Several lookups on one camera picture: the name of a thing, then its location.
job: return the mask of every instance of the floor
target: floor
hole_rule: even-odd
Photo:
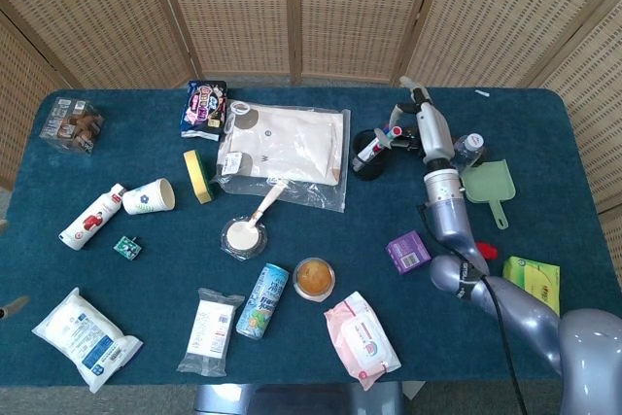
[[[223,77],[229,87],[289,86],[288,77]],[[377,86],[365,83],[305,79],[303,86]],[[10,194],[0,189],[0,220]],[[519,413],[511,384],[503,382],[409,381],[402,385],[410,399],[409,414],[514,414]],[[559,413],[559,381],[522,382],[529,413]],[[0,389],[0,414],[190,414],[194,386],[109,386],[97,395],[80,388]]]

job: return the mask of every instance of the table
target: table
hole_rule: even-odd
[[[597,307],[622,315],[621,294],[590,196],[562,100],[543,89],[432,88],[435,105],[452,133],[477,130],[490,158],[506,158],[516,197],[503,207],[510,227],[498,230],[487,205],[468,204],[476,240],[496,245],[501,257],[517,255],[562,266],[562,311]],[[37,135],[58,95],[89,99],[106,118],[92,156],[62,154]],[[405,89],[232,89],[230,96],[264,104],[352,109],[353,134],[385,121]],[[0,385],[82,385],[75,367],[30,332],[72,288],[125,333],[145,342],[134,360],[108,384],[217,384],[350,382],[336,356],[323,312],[353,291],[376,311],[402,368],[383,380],[503,379],[497,323],[481,310],[438,291],[426,268],[399,276],[384,247],[416,229],[431,253],[443,253],[421,224],[416,205],[426,200],[423,163],[396,152],[374,182],[351,174],[345,213],[277,202],[266,213],[269,242],[263,254],[239,262],[220,250],[231,218],[251,214],[259,198],[216,189],[200,205],[182,153],[197,149],[213,175],[217,144],[182,139],[179,118],[185,91],[62,90],[44,100],[17,177],[9,228],[0,237],[0,301],[22,294],[31,303],[0,322]],[[135,188],[165,177],[177,196],[174,211],[112,218],[80,252],[57,234],[100,193],[119,182]],[[144,247],[135,261],[113,251],[122,235]],[[197,289],[248,296],[268,261],[290,271],[304,258],[328,260],[336,287],[324,303],[298,297],[290,282],[264,338],[233,334],[225,378],[175,371],[184,356]],[[501,273],[501,260],[491,264]],[[520,341],[510,339],[519,377],[554,373]]]

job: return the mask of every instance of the white package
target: white package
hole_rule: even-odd
[[[32,330],[71,360],[96,393],[143,343],[123,335],[75,288]]]
[[[361,294],[354,292],[324,315],[339,359],[365,391],[380,376],[401,367],[378,317]]]
[[[244,296],[225,296],[210,289],[199,289],[198,296],[200,301],[188,348],[177,370],[202,376],[226,376],[226,350],[233,316],[235,310],[244,303]]]
[[[229,193],[266,195],[290,181],[282,200],[343,212],[350,112],[231,101],[215,180]]]

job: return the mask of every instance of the white bottle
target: white bottle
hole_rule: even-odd
[[[58,238],[68,247],[80,250],[120,210],[124,193],[125,188],[115,184],[110,191],[103,193],[88,206],[76,221],[60,232]]]
[[[471,167],[484,152],[484,138],[479,133],[461,136],[454,145],[454,158],[451,163],[459,174]]]

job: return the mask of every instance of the black cable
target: black cable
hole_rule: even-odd
[[[421,220],[423,221],[424,226],[426,227],[426,231],[438,245],[440,245],[446,250],[449,250],[451,253],[456,255],[462,261],[466,261],[471,266],[475,267],[462,253],[456,251],[454,248],[450,247],[449,245],[442,244],[440,240],[436,238],[436,235],[434,235],[434,233],[432,232],[432,229],[430,228],[430,225],[428,224],[428,218],[426,217],[426,206],[425,205],[420,204],[419,206],[417,206],[417,211],[419,211],[419,216],[421,217]],[[516,377],[514,363],[512,362],[512,355],[509,349],[509,342],[507,340],[507,334],[505,333],[505,325],[503,324],[503,316],[501,314],[501,307],[499,306],[499,302],[497,301],[497,296],[495,295],[495,291],[493,291],[493,288],[488,282],[488,280],[486,279],[485,274],[482,275],[481,281],[486,286],[486,289],[488,290],[488,293],[490,294],[490,297],[493,300],[493,304],[495,305],[495,311],[497,312],[497,321],[499,322],[499,331],[501,333],[501,341],[503,343],[503,352],[505,353],[505,361],[507,362],[507,368],[509,369],[509,375],[510,375],[510,378],[512,379],[512,386],[514,387],[514,394],[516,395],[516,400],[518,401],[518,405],[521,409],[521,413],[523,415],[528,415],[527,407],[525,406],[525,400],[523,399],[523,393],[521,392],[521,388],[518,385],[518,378]]]

